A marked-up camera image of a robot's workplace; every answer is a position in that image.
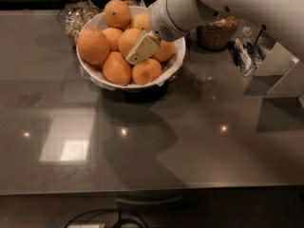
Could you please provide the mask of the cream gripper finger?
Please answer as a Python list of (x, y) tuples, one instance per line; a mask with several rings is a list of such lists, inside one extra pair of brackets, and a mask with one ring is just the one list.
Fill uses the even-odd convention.
[(153, 31), (143, 30), (125, 60), (131, 65), (139, 64), (155, 54), (160, 47), (161, 39)]

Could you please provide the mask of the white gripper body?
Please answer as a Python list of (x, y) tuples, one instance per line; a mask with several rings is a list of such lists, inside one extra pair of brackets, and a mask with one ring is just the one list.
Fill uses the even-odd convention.
[(162, 40), (173, 42), (202, 22), (199, 0), (157, 0), (150, 9), (150, 25)]

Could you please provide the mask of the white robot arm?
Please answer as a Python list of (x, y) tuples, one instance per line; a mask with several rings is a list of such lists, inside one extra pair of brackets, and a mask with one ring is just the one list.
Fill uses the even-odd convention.
[(127, 61), (140, 63), (160, 48), (161, 41), (176, 41), (191, 29), (229, 15), (266, 30), (304, 61), (304, 0), (157, 0), (150, 8), (152, 30), (140, 35)]

